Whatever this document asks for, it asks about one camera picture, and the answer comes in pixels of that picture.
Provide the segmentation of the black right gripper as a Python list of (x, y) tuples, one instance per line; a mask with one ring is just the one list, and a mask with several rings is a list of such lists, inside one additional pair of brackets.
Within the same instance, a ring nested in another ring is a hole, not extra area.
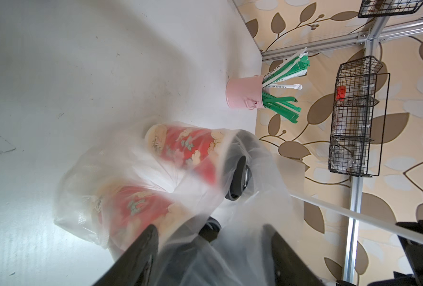
[[(423, 234), (423, 220), (418, 222), (398, 222), (397, 226)], [(372, 282), (372, 286), (423, 286), (423, 244), (399, 236), (402, 248), (413, 274), (394, 272), (391, 280)]]

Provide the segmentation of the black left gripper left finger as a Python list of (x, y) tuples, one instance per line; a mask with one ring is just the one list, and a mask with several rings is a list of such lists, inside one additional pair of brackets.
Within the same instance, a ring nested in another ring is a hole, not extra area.
[(147, 286), (156, 261), (159, 234), (148, 225), (115, 264), (94, 284), (95, 286)]

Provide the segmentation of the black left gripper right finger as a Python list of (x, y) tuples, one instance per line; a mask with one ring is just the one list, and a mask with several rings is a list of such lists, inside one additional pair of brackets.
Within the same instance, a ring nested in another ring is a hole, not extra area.
[(264, 225), (262, 233), (262, 262), (269, 286), (321, 286), (296, 252), (272, 225)]

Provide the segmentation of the red cup black lid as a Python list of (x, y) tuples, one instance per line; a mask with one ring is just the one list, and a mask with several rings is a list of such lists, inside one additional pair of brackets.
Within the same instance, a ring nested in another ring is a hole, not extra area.
[(104, 182), (90, 189), (88, 240), (126, 251), (148, 225), (154, 225), (163, 248), (198, 234), (224, 196), (222, 189), (196, 182), (181, 183), (171, 193), (141, 182)]
[(249, 181), (249, 155), (238, 136), (244, 132), (195, 126), (158, 124), (145, 135), (149, 150), (179, 170), (191, 171), (203, 182), (222, 189), (235, 201)]

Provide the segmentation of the clear plastic carrier bag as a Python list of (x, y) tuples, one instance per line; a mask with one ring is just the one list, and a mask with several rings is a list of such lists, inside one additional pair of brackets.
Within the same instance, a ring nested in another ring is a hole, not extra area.
[(62, 179), (55, 224), (108, 249), (100, 286), (303, 286), (302, 213), (251, 133), (183, 124), (114, 133)]

